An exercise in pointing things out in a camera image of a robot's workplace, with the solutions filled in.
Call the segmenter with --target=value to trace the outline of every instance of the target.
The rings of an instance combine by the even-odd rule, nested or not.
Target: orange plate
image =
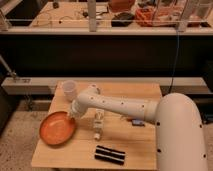
[[[55,112],[48,115],[40,126],[40,137],[48,145],[59,145],[66,142],[74,133],[76,123],[67,112]]]

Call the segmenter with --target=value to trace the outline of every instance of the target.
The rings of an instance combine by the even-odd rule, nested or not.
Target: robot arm
[[[156,125],[159,171],[208,171],[202,122],[195,103],[183,94],[164,96],[159,103],[100,95],[96,85],[73,101],[71,117],[83,116],[90,107],[142,118]]]
[[[101,96],[99,88],[91,85],[73,101],[70,116],[81,117],[88,108],[94,107],[143,119],[154,124],[157,104],[157,101]]]

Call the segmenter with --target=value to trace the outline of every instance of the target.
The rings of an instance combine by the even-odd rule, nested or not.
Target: cable
[[[177,37],[177,44],[176,44],[176,55],[173,63],[173,68],[172,68],[172,80],[171,84],[169,86],[168,94],[171,93],[173,84],[174,84],[174,76],[175,76],[175,71],[176,71],[176,66],[177,66],[177,61],[179,57],[179,48],[180,48],[180,36],[179,36],[179,31],[176,29],[176,37]]]

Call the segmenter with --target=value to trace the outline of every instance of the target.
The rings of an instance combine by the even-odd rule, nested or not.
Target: speckled floor
[[[16,111],[0,138],[0,171],[52,171],[32,168],[38,128],[47,111]],[[205,125],[209,171],[213,171],[213,124]]]

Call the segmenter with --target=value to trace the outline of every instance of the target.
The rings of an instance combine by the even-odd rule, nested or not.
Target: wooden table
[[[78,82],[78,92],[90,82]],[[96,82],[103,95],[159,100],[161,91],[158,84]],[[69,111],[68,102],[59,83],[52,100],[49,114],[56,111]],[[33,167],[116,169],[116,170],[156,170],[155,127],[133,127],[121,115],[105,112],[103,136],[100,141],[93,139],[93,118],[95,109],[77,121],[77,130],[66,144],[58,148],[38,141],[32,158]],[[94,159],[96,145],[126,152],[123,166]]]

